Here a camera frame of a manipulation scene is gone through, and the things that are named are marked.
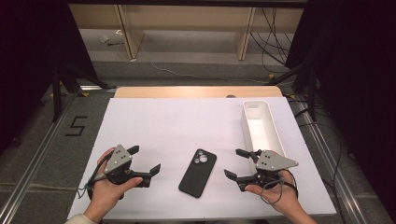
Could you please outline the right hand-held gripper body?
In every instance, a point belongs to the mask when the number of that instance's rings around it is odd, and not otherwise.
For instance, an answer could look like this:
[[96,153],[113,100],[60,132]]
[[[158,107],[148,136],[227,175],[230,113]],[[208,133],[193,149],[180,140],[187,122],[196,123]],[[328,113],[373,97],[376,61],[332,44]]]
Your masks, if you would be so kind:
[[272,150],[258,150],[248,153],[253,161],[253,183],[264,189],[271,189],[282,181],[282,170],[296,167],[299,162],[279,155]]

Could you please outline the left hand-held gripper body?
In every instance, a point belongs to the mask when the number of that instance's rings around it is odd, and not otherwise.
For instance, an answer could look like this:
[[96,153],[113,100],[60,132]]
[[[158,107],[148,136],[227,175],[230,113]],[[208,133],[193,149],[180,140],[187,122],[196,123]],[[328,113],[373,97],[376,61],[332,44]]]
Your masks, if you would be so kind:
[[113,184],[121,185],[131,178],[140,177],[142,173],[130,169],[133,155],[122,145],[117,145],[107,161],[104,174]]

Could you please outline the white plastic storage bin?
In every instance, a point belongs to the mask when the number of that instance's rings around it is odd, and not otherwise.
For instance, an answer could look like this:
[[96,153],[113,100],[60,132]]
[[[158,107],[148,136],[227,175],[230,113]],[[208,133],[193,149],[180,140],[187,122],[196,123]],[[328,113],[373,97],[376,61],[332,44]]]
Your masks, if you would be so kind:
[[241,116],[245,150],[256,152],[271,150],[284,157],[270,106],[263,100],[245,101]]

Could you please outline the person's left hand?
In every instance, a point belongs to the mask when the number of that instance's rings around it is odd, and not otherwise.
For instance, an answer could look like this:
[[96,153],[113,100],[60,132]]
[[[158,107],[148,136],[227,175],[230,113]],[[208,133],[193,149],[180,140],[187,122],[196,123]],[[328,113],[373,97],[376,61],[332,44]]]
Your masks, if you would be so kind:
[[84,216],[98,223],[118,203],[120,196],[139,185],[143,179],[134,177],[121,185],[115,185],[107,179],[97,181],[93,186],[92,199]]

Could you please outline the person's right hand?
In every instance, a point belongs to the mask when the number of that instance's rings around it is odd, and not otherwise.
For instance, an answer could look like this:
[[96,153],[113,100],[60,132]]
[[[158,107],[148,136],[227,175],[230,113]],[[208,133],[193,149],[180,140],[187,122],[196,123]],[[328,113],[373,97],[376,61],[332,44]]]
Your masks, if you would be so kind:
[[294,178],[289,171],[280,171],[282,181],[271,189],[264,189],[257,185],[248,185],[246,191],[259,195],[267,204],[271,205],[277,212],[302,208],[294,187]]

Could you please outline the white table cover sheet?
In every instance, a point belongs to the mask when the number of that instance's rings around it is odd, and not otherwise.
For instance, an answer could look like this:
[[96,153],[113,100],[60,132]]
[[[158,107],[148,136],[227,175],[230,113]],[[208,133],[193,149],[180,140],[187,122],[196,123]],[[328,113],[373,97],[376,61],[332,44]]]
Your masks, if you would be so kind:
[[[276,217],[261,198],[241,191],[226,171],[249,175],[249,161],[235,151],[245,145],[241,98],[113,98],[109,101],[84,177],[99,157],[116,145],[139,146],[132,168],[161,171],[147,188],[126,192],[107,215],[109,221],[227,220]],[[217,161],[200,198],[178,185],[193,153],[205,149]]]

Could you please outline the black tripod stand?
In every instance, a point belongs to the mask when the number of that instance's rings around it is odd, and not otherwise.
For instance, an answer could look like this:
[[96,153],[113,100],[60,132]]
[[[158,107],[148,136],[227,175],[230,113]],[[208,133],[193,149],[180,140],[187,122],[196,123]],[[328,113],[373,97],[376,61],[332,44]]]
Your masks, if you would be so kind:
[[316,121],[316,114],[315,114],[315,95],[316,95],[316,76],[315,76],[315,69],[313,68],[311,62],[308,60],[304,60],[302,63],[292,67],[288,72],[281,75],[280,77],[276,77],[275,79],[269,81],[267,86],[275,86],[292,76],[296,76],[294,82],[292,84],[292,89],[297,92],[301,93],[304,89],[307,89],[308,96],[307,96],[307,109],[310,118],[313,121]]
[[54,103],[53,122],[57,121],[63,113],[61,86],[65,86],[66,90],[70,93],[82,94],[82,88],[78,84],[78,78],[86,79],[91,83],[96,84],[101,89],[116,89],[116,86],[106,84],[104,81],[100,80],[94,70],[86,73],[71,64],[58,63],[52,72],[52,93]]

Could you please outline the black curtain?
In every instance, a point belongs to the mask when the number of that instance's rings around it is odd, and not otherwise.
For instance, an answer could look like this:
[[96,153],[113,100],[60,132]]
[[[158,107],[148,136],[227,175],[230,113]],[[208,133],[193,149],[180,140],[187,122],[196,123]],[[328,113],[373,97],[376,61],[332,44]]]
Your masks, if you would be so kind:
[[0,0],[0,154],[58,72],[96,79],[67,0]]
[[319,93],[396,222],[396,0],[307,0],[287,66],[322,37]]

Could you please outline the light wooden shelf unit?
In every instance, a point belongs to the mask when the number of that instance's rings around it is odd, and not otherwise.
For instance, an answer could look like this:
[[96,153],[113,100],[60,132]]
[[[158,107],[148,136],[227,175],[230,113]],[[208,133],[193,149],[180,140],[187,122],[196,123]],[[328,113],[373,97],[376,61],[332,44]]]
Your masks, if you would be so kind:
[[113,29],[124,34],[129,59],[137,57],[147,30],[232,32],[237,58],[245,59],[248,34],[296,32],[303,11],[281,7],[184,7],[71,4],[80,29]]

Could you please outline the black crossbar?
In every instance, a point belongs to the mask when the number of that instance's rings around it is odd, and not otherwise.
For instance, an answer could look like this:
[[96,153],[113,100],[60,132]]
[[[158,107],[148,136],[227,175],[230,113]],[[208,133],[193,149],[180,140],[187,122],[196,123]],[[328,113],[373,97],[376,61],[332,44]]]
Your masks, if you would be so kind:
[[311,0],[66,0],[69,4],[198,6],[198,7],[307,7]]

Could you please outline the aluminium floor rail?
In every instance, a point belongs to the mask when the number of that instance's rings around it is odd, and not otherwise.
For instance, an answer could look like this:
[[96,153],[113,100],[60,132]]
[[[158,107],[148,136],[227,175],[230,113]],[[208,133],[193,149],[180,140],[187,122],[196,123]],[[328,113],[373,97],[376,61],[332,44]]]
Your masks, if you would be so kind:
[[[313,121],[310,118],[306,111],[308,103],[306,96],[297,94],[295,101],[300,111],[297,112],[294,117],[304,120],[304,123],[300,124],[300,127],[309,130],[318,148],[318,152],[324,160],[330,176],[330,179],[325,180],[324,183],[332,191],[333,199],[343,224],[347,224],[348,219],[350,219],[352,224],[367,224],[368,219],[363,214],[361,206],[353,195],[352,188],[348,185],[340,168],[343,155],[343,143],[340,135],[331,125]],[[322,131],[322,128],[337,137],[338,154],[332,152],[330,143],[325,139],[325,132]]]
[[64,100],[64,104],[61,107],[61,113],[59,117],[51,123],[49,130],[47,131],[44,139],[40,143],[35,155],[31,159],[29,165],[24,171],[20,181],[16,184],[16,187],[7,199],[6,204],[3,206],[0,212],[0,224],[10,224],[14,218],[18,208],[21,205],[23,198],[26,195],[30,184],[33,182],[36,173],[39,170],[43,160],[45,159],[52,142],[54,141],[57,133],[60,130],[64,122],[64,117],[68,112],[70,106],[75,102],[77,95],[75,93],[69,93]]

